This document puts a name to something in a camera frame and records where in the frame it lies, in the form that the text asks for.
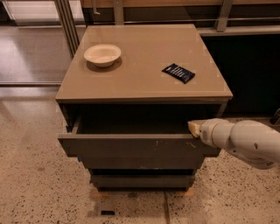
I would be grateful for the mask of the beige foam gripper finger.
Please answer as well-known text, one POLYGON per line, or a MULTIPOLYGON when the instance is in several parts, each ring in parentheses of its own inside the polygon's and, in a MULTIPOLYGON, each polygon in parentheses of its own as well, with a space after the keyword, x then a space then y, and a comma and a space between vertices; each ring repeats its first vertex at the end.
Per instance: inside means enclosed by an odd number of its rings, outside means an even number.
POLYGON ((192 120, 189 121, 188 124, 188 129, 191 132, 192 136, 194 138, 200 137, 202 133, 206 133, 207 131, 205 129, 201 128, 201 125, 205 122, 205 120, 192 120))

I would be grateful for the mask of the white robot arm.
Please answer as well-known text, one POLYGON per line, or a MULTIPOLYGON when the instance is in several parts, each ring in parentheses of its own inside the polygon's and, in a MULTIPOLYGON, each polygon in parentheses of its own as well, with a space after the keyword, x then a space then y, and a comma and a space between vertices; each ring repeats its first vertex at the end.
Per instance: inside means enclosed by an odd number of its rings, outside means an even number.
POLYGON ((261 122, 192 120, 188 129, 203 144, 223 149, 257 169, 270 169, 280 163, 280 133, 261 122))

